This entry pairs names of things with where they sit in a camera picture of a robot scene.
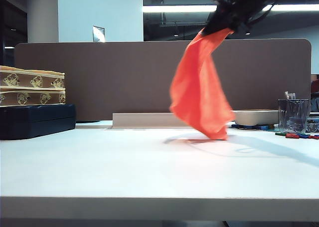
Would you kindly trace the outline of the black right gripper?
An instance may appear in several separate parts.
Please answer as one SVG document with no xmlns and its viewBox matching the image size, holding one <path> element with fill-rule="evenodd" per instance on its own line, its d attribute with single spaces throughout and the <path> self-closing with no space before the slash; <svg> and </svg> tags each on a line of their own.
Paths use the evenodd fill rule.
<svg viewBox="0 0 319 227">
<path fill-rule="evenodd" d="M 240 26 L 250 29 L 251 0 L 214 0 L 217 4 L 215 14 L 202 31 L 202 35 L 210 35 L 225 28 L 236 31 Z"/>
</svg>

